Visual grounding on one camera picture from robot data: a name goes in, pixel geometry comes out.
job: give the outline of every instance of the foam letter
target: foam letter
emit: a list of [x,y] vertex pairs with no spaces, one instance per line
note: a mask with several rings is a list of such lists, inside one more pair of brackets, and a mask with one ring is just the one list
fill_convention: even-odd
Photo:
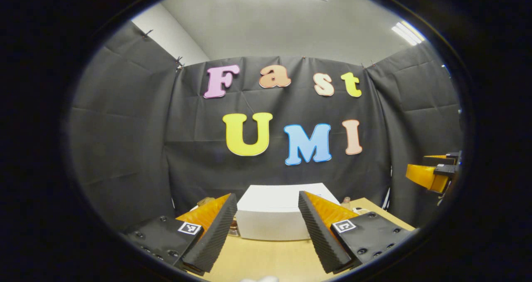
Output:
[[353,76],[353,73],[347,72],[346,74],[340,76],[341,79],[345,81],[345,88],[349,95],[353,97],[360,97],[362,95],[361,90],[357,90],[356,83],[360,83],[359,79]]
[[327,74],[316,73],[314,74],[314,90],[321,96],[332,96],[334,94],[334,87],[331,84],[333,81],[331,77]]
[[291,83],[286,68],[278,64],[267,66],[261,70],[261,74],[264,76],[259,80],[259,84],[266,89],[275,86],[287,87]]
[[362,152],[362,147],[359,144],[359,124],[357,120],[345,120],[342,122],[342,126],[345,127],[347,132],[347,149],[345,150],[347,155],[355,155]]
[[257,142],[255,144],[244,143],[242,134],[245,114],[228,114],[222,120],[226,123],[226,142],[229,150],[240,156],[255,156],[263,153],[270,143],[270,120],[271,113],[256,113],[253,119],[257,121]]
[[226,94],[225,90],[222,90],[222,84],[226,87],[230,87],[232,83],[232,74],[240,73],[240,68],[237,64],[232,66],[224,66],[217,68],[210,68],[207,70],[209,73],[209,85],[207,86],[207,92],[203,94],[205,98],[218,98],[223,97]]
[[308,139],[305,131],[300,125],[288,125],[285,127],[285,132],[288,135],[288,158],[285,160],[286,165],[296,165],[301,163],[301,158],[298,156],[298,151],[301,152],[302,157],[306,162],[310,161],[314,149],[314,161],[319,163],[322,161],[330,161],[332,158],[329,153],[329,131],[331,126],[329,124],[318,124],[314,127],[312,136]]

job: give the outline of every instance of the wooden table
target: wooden table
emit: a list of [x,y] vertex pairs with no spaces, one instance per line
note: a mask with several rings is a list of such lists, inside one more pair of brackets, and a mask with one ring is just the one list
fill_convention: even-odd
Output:
[[[366,198],[351,201],[351,208],[365,208],[403,229],[414,230]],[[336,275],[325,274],[311,240],[271,242],[227,236],[211,272],[201,278],[212,282],[239,282],[264,276],[276,276],[279,282],[321,282]]]

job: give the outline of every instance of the white ceiling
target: white ceiling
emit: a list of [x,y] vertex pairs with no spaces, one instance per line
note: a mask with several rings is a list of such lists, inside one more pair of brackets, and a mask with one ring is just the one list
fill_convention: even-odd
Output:
[[164,0],[211,60],[307,56],[378,62],[410,47],[401,19],[370,0]]

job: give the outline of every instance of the black curtain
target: black curtain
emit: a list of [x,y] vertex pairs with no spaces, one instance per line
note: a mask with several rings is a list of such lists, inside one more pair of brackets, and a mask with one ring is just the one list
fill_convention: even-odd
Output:
[[[211,67],[239,65],[221,98],[203,98]],[[281,64],[287,87],[264,89],[260,70]],[[352,72],[359,98],[340,75]],[[335,93],[319,96],[312,76],[332,78]],[[460,149],[458,100],[445,68],[428,45],[417,45],[367,69],[304,57],[241,57],[184,67],[132,23],[99,50],[85,70],[70,115],[70,146],[79,181],[95,208],[113,227],[181,214],[200,199],[235,193],[251,184],[323,182],[338,200],[366,197],[379,206],[391,188],[390,211],[420,225],[437,196],[404,177],[407,163],[423,155]],[[226,146],[229,113],[247,115],[244,141],[257,138],[254,113],[273,115],[270,144],[242,157]],[[346,155],[342,121],[356,119],[363,151]],[[286,125],[301,125],[310,137],[329,124],[330,161],[288,166]]]

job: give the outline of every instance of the blue letter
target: blue letter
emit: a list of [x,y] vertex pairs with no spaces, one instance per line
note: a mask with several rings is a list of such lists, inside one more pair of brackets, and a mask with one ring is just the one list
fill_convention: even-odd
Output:
[[318,124],[314,127],[314,132],[310,140],[306,136],[305,131],[301,125],[288,125],[285,127],[285,132],[288,135],[289,147],[288,158],[285,160],[286,165],[296,165],[301,163],[301,158],[298,156],[298,150],[306,162],[310,161],[314,149],[314,161],[319,163],[322,161],[330,161],[332,158],[329,153],[329,131],[331,126],[329,124]]

